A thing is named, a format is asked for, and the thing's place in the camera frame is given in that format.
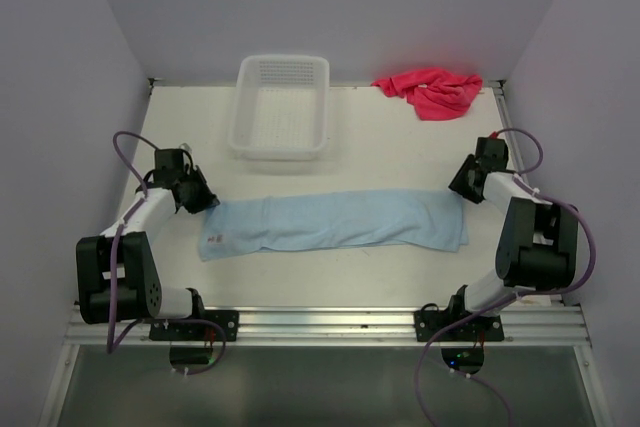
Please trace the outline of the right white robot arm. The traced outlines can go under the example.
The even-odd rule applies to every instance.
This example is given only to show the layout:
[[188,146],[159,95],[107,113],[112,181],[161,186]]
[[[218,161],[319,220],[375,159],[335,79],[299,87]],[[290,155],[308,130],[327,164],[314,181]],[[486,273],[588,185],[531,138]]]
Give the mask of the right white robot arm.
[[470,338],[481,317],[496,316],[522,295],[561,290],[574,280],[577,219],[510,172],[508,161],[504,140],[480,137],[449,185],[465,200],[490,203],[504,215],[493,269],[462,286],[447,306],[445,326],[457,339]]

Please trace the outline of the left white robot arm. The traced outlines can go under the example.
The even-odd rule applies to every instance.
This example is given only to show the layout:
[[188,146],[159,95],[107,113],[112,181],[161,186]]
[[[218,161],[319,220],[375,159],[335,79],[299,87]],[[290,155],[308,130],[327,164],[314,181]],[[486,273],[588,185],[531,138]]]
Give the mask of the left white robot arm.
[[173,317],[175,331],[197,339],[207,330],[208,316],[192,305],[191,288],[163,293],[152,245],[177,213],[199,214],[217,207],[219,200],[182,147],[156,150],[154,168],[143,181],[116,223],[76,245],[81,316],[88,324],[107,323],[115,304],[118,321]]

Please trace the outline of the light blue towel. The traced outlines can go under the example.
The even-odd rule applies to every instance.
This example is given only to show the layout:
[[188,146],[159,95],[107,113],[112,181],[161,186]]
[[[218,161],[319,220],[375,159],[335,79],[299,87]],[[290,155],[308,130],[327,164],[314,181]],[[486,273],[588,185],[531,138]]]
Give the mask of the light blue towel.
[[386,245],[455,253],[468,242],[456,194],[386,189],[224,202],[208,213],[198,253],[203,261]]

